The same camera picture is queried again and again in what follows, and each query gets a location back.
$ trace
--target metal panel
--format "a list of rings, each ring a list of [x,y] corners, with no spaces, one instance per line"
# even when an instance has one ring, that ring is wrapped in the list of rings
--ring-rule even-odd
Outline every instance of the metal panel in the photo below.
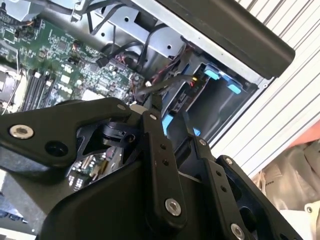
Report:
[[[212,154],[254,176],[320,119],[320,1],[238,0],[296,50],[291,66],[220,139]]]

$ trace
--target black mechanical arm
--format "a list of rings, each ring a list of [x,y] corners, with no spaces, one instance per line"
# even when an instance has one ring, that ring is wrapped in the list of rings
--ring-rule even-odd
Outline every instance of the black mechanical arm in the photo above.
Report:
[[[38,239],[302,239],[185,113],[166,137],[158,96],[131,108],[104,98],[0,117],[1,192]],[[122,167],[72,192],[71,165],[110,146],[123,148]]]

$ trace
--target small circuit board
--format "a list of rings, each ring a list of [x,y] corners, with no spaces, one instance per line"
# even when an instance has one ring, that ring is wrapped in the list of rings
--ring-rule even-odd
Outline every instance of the small circuit board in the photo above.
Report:
[[[115,97],[130,103],[134,88],[144,77],[128,68],[121,57],[99,68],[102,53],[79,42],[48,21],[35,20],[27,26],[0,22],[0,64],[16,65],[39,76],[47,76],[36,108],[66,100]]]

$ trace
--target green circuit board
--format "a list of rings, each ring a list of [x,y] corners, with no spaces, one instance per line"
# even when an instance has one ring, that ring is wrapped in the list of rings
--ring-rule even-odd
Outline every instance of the green circuit board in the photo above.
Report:
[[[0,36],[1,62],[5,59],[16,64],[18,53],[23,68],[50,75],[46,89],[52,83],[54,89],[44,107],[82,99],[93,93],[101,98],[115,97],[126,102],[133,95],[132,88],[144,81],[143,76],[121,60],[112,59],[105,67],[99,68],[95,63],[102,56],[99,51],[84,44],[75,50],[75,43],[79,41],[48,21],[40,20],[37,27],[20,28],[0,23]]]

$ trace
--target chip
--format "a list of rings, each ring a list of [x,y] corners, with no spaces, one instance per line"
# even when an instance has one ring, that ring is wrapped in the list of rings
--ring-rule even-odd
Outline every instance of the chip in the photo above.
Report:
[[[39,52],[39,58],[43,59],[46,56],[46,53],[43,51]]]
[[[98,71],[98,69],[99,69],[99,66],[97,65],[97,64],[91,64],[91,66],[90,66],[90,70],[92,71],[92,72],[97,72]]]
[[[67,48],[67,44],[64,41],[59,41],[58,48],[64,51]]]

